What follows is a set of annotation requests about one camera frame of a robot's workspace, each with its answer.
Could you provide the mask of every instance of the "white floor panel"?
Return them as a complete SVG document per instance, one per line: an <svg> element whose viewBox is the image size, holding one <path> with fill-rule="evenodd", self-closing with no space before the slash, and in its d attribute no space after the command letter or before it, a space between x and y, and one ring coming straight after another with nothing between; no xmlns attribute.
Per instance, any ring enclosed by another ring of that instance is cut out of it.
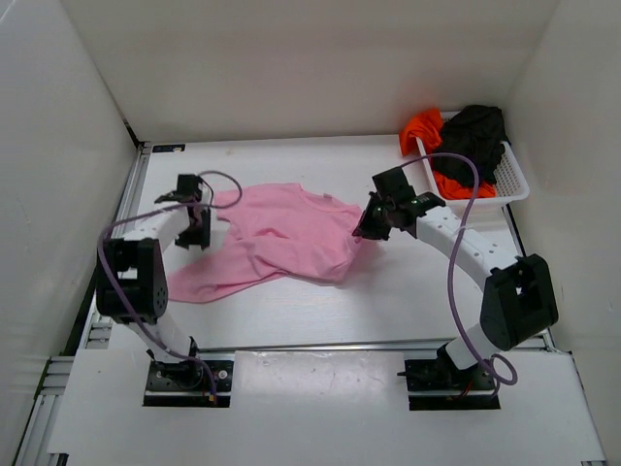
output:
<svg viewBox="0 0 621 466"><path fill-rule="evenodd" d="M173 189L177 174L209 169L224 171L244 186L298 182L364 209L372 176L403 161L397 136L188 144L183 152L150 156L139 212L151 210L157 196ZM411 165L406 172L417 192L428 190L422 165ZM231 187L218 178L209 182ZM474 218L472 226L515 251L500 210ZM213 246L205 252L168 248L166 269L219 248L227 227L226 222L212 222ZM342 283L284 278L206 305L171 302L168 311L201 348L454 338L446 298L448 260L407 233L391 236L386 243L364 246ZM460 270L455 293L466 326L476 323L482 293ZM125 348L133 337L115 326L110 346Z"/></svg>
<svg viewBox="0 0 621 466"><path fill-rule="evenodd" d="M81 350L49 443L77 465L559 465L604 459L568 355L509 355L502 408L410 412L397 352L238 352L229 409L144 408L148 357Z"/></svg>

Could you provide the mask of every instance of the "plastic basket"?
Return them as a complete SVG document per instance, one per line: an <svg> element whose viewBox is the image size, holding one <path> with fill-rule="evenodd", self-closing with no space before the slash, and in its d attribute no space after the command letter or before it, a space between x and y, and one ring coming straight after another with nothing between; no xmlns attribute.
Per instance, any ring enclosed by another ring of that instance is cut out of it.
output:
<svg viewBox="0 0 621 466"><path fill-rule="evenodd" d="M444 121L448 121L458 113L459 112L442 112L441 116ZM418 138L416 139L418 150L421 155L426 155L427 152L423 147L422 141ZM513 154L513 150L511 150L511 146L507 142L503 142L503 145L505 146L505 154L503 154L501 163L494 171L494 175L496 176L496 197L476 199L474 207L477 209L499 208L511 201L526 199L531 191L526 183L526 179L524 178L524 174L522 173L517 160L515 160L515 155ZM425 167L425 175L427 176L432 192L439 197L442 197L440 196L438 185L434 179L431 163L429 163L429 160L423 160L422 163ZM448 199L444 200L446 201L447 206L457 208L458 210L465 209L466 204L468 204L468 199L458 201Z"/></svg>

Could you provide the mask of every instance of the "red wire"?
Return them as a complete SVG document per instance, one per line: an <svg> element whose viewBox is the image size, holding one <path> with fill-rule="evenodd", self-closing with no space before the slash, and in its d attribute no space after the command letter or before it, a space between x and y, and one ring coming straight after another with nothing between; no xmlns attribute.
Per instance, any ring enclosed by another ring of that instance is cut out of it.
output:
<svg viewBox="0 0 621 466"><path fill-rule="evenodd" d="M463 397L465 397L468 393L470 393L470 390L473 389L473 381L469 381L468 385L466 385L466 388L464 388L464 391L462 391L459 395L455 396L455 397L451 397L451 400L461 400Z"/></svg>

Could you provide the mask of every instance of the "orange cloth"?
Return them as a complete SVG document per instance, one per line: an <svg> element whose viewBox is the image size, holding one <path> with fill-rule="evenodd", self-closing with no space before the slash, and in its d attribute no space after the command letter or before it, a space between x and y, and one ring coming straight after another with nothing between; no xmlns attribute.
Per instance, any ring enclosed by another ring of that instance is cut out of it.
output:
<svg viewBox="0 0 621 466"><path fill-rule="evenodd" d="M416 148L417 137L423 142L425 151L431 153L442 142L440 137L442 125L440 110L435 108L414 116L404 130L399 133L401 155L405 157Z"/></svg>
<svg viewBox="0 0 621 466"><path fill-rule="evenodd" d="M420 138L427 153L433 150L442 142L440 130L443 125L440 111L436 108L429 109L415 115L399 133L399 145L401 155L406 156L416 148L416 138ZM464 187L459 182L447 178L442 173L434 171L434 179L438 186L440 196L447 200L470 199L473 195L471 187ZM478 198L496 197L496 188L490 183L483 182L478 187Z"/></svg>
<svg viewBox="0 0 621 466"><path fill-rule="evenodd" d="M442 173L434 171L434 179L436 180L440 196L446 200L453 201L470 199L473 197L473 189L471 187L461 186L458 181L447 178ZM476 197L496 197L496 188L493 184L483 182L478 187L478 194Z"/></svg>

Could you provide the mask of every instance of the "pink shirt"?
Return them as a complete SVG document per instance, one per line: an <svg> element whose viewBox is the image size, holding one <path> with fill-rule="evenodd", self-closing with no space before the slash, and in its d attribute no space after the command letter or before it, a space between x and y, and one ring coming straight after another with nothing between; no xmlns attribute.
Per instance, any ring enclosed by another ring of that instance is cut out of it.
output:
<svg viewBox="0 0 621 466"><path fill-rule="evenodd" d="M218 192L214 203L237 195ZM169 296L207 303L286 275L340 281L360 247L351 232L361 215L358 206L304 191L298 183L245 188L239 204L217 211L231 224L223 247L169 275Z"/></svg>

